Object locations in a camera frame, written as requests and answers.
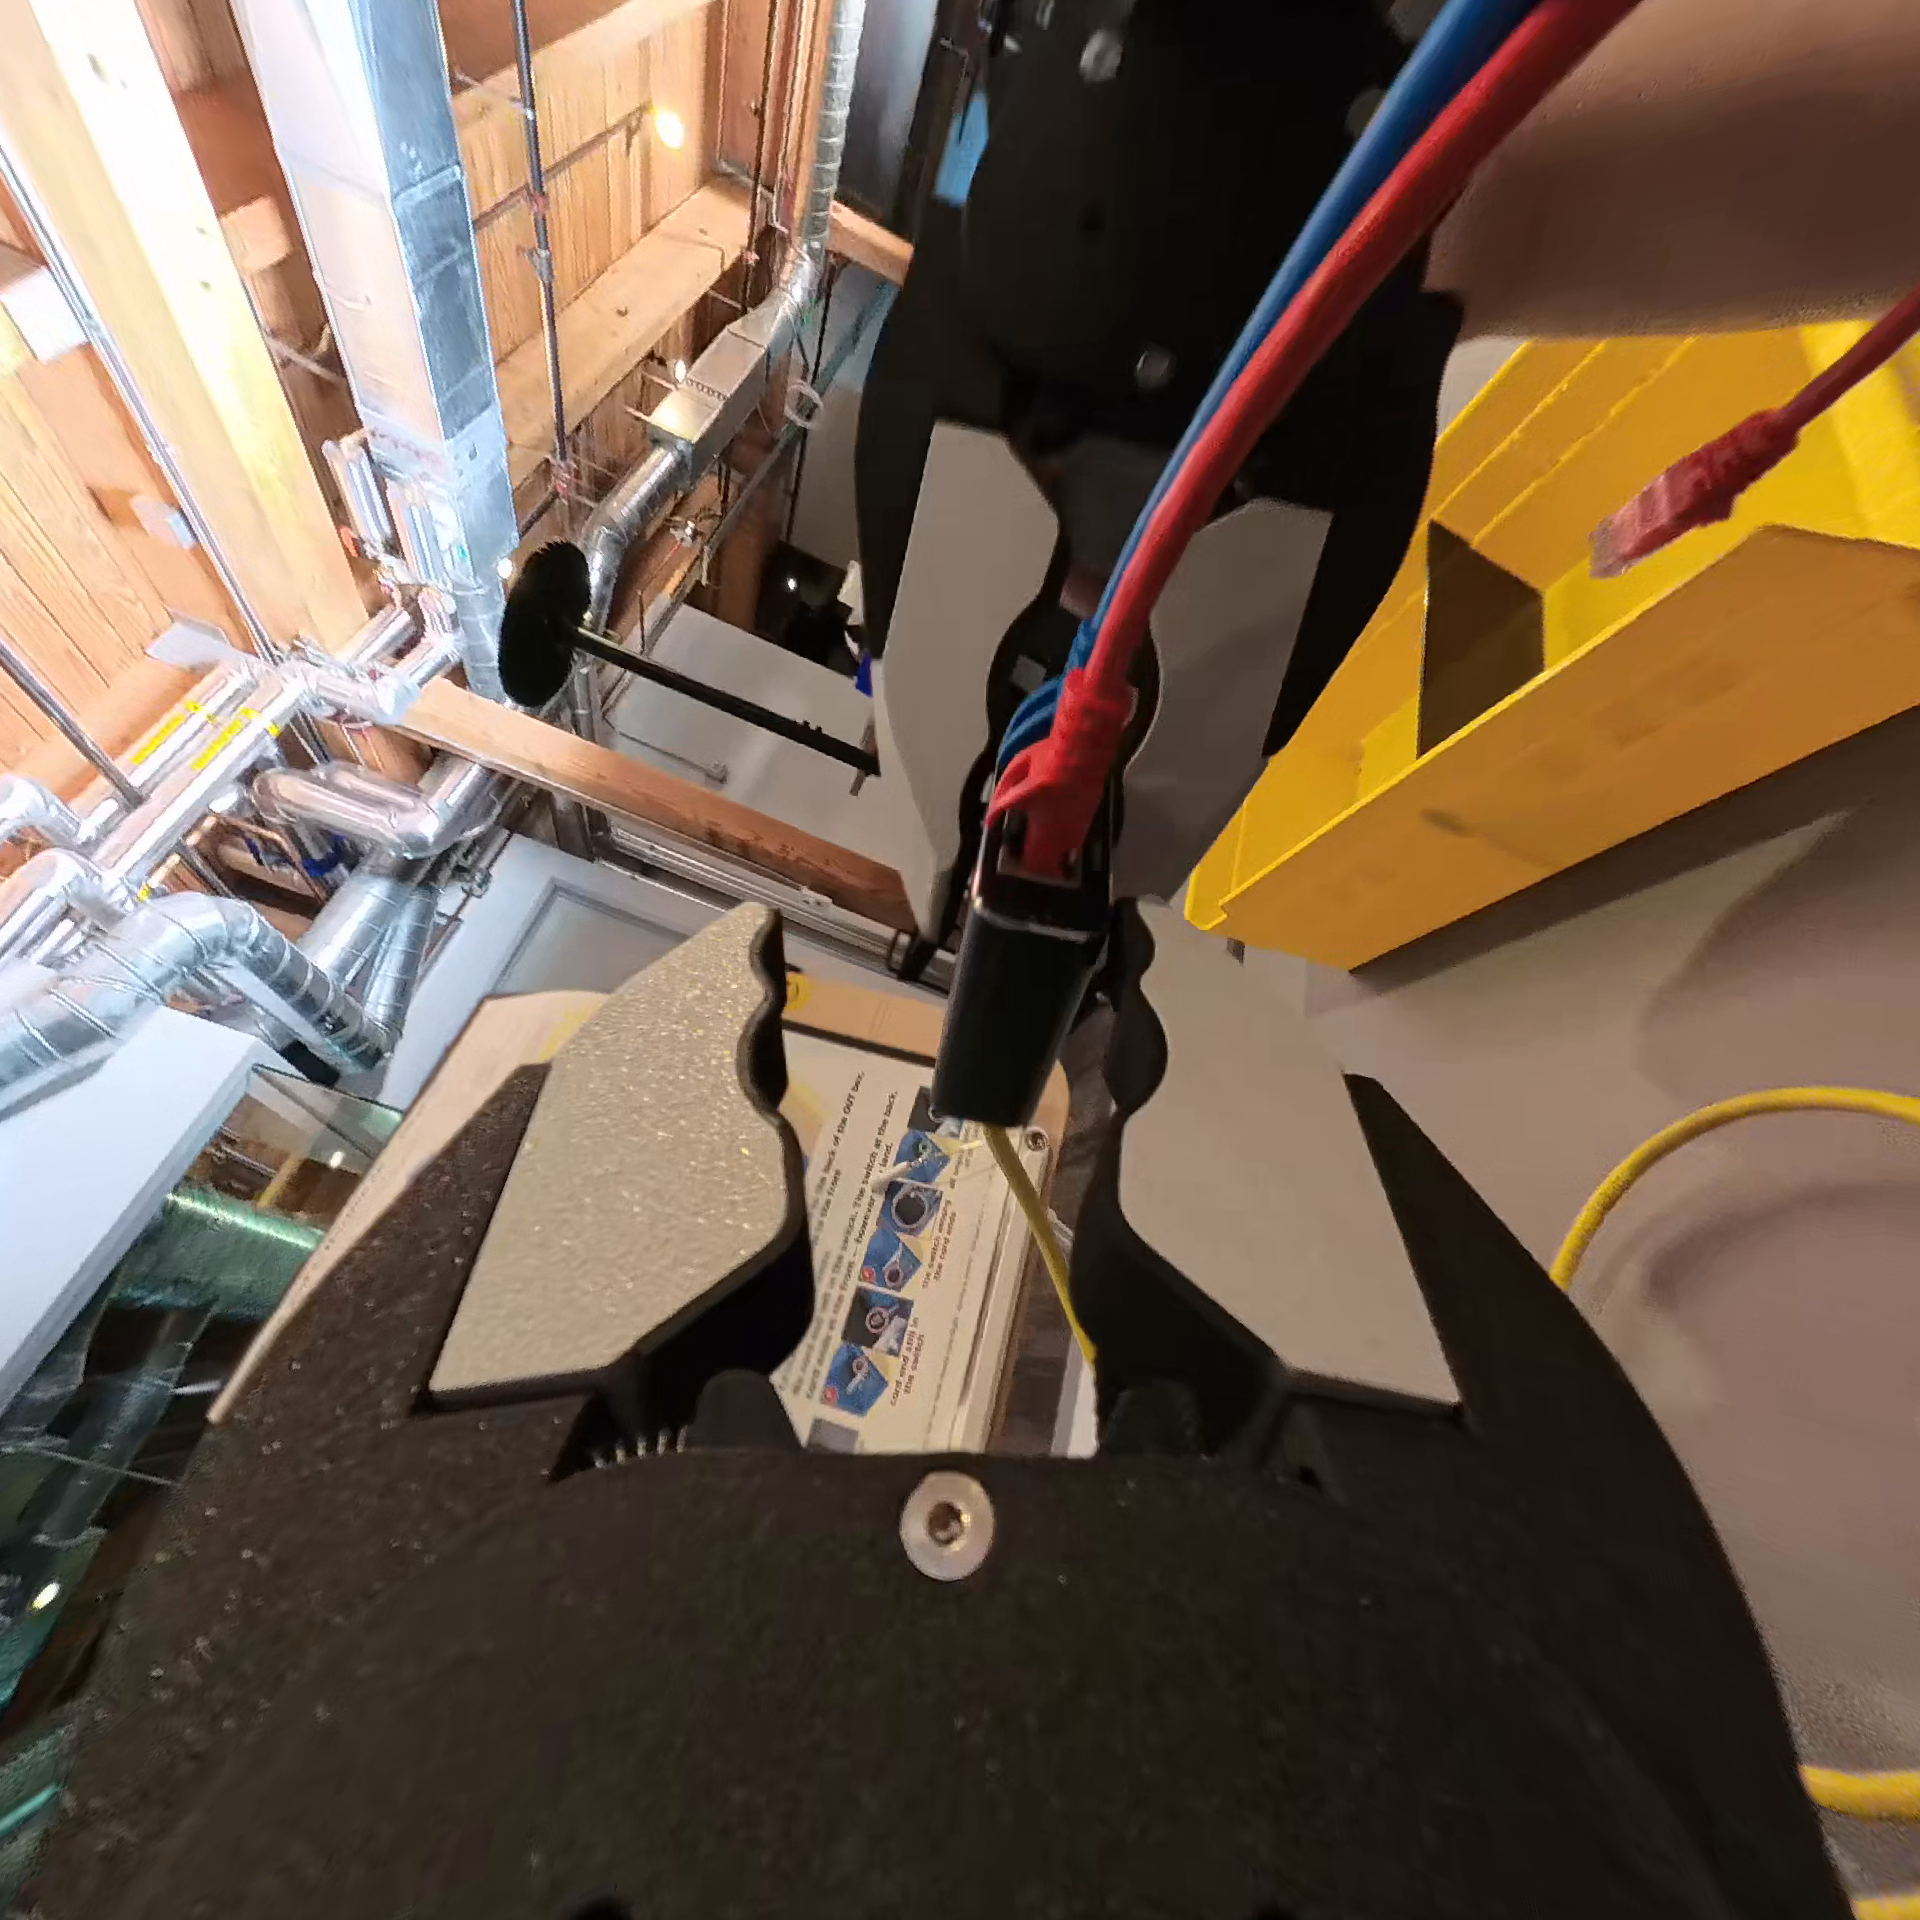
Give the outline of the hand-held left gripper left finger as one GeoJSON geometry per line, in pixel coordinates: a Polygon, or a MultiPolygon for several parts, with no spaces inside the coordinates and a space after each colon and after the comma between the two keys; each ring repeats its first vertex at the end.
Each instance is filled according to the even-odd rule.
{"type": "Polygon", "coordinates": [[[442,1409],[589,1398],[632,1439],[772,1371],[814,1310],[782,1113],[785,927],[741,906],[563,1044],[426,1382],[442,1409]]]}

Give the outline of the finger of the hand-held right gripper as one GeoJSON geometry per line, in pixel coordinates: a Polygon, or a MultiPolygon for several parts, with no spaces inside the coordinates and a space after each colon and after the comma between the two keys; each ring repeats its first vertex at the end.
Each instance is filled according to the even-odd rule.
{"type": "Polygon", "coordinates": [[[894,612],[873,672],[881,793],[909,929],[945,948],[963,876],[963,812],[990,747],[990,678],[1038,601],[1060,524],[1005,436],[930,430],[894,612]]]}
{"type": "Polygon", "coordinates": [[[1261,775],[1330,524],[1245,504],[1173,570],[1147,624],[1160,690],[1121,775],[1121,902],[1173,902],[1261,775]]]}

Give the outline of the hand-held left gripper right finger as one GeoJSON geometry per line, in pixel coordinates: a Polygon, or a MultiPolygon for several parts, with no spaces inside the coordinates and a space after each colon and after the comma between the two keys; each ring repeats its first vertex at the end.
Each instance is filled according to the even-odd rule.
{"type": "Polygon", "coordinates": [[[1173,1400],[1234,1450],[1281,1401],[1461,1407],[1354,1092],[1306,1019],[1163,904],[1115,922],[1100,1139],[1072,1244],[1096,1419],[1173,1400]]]}

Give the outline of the black ethernet port adapter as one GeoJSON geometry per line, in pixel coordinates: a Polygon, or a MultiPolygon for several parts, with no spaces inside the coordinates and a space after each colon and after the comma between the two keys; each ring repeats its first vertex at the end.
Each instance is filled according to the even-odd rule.
{"type": "Polygon", "coordinates": [[[966,883],[930,1111],[940,1121],[1022,1130],[1113,936],[1113,803],[1102,801],[1065,880],[1040,878],[987,824],[966,883]]]}

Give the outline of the yellow plastic bin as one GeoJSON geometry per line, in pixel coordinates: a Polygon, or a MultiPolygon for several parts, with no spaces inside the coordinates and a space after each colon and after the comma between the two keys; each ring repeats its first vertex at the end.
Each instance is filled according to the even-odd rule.
{"type": "Polygon", "coordinates": [[[1187,919],[1356,970],[1914,710],[1915,344],[1731,520],[1592,562],[1605,515],[1864,337],[1518,345],[1440,432],[1394,584],[1187,919]]]}

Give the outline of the person's right forearm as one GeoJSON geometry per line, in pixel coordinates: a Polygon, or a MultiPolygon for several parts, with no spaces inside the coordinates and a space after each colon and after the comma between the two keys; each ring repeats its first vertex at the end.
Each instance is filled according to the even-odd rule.
{"type": "Polygon", "coordinates": [[[1427,267],[1509,342],[1872,321],[1915,281],[1915,2],[1636,6],[1427,267]]]}

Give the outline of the white door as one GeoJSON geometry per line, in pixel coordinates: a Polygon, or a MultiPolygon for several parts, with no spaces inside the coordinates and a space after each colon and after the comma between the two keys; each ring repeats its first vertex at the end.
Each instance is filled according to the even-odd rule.
{"type": "Polygon", "coordinates": [[[382,1074],[360,1084],[408,1110],[482,1002],[541,992],[610,992],[717,919],[721,906],[659,883],[509,836],[486,892],[449,887],[401,1042],[382,1074]]]}

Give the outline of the printed instruction sheet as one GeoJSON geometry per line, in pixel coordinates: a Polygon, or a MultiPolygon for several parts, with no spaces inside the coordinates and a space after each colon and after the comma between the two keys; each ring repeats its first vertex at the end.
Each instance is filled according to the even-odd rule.
{"type": "Polygon", "coordinates": [[[776,1391],[802,1448],[982,1451],[1036,1254],[994,1153],[933,1110],[930,1064],[802,1024],[785,1057],[814,1310],[776,1391]]]}

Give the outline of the corrugated silver duct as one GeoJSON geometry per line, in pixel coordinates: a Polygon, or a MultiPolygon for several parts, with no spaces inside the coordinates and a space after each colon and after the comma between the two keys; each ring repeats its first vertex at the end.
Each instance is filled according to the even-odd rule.
{"type": "Polygon", "coordinates": [[[313,929],[288,943],[251,906],[218,896],[145,904],[3,1019],[3,1113],[30,1110],[102,1065],[190,987],[235,992],[334,1072],[380,1071],[396,1052],[434,929],[436,865],[486,832],[505,778],[440,758],[418,786],[354,766],[254,779],[270,825],[313,825],[364,850],[313,929]]]}

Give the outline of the rectangular silver duct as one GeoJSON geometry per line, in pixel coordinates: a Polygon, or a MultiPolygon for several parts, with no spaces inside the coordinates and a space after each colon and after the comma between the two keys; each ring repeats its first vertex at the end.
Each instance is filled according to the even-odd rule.
{"type": "Polygon", "coordinates": [[[233,2],[403,555],[504,705],[520,547],[474,210],[433,2],[233,2]]]}

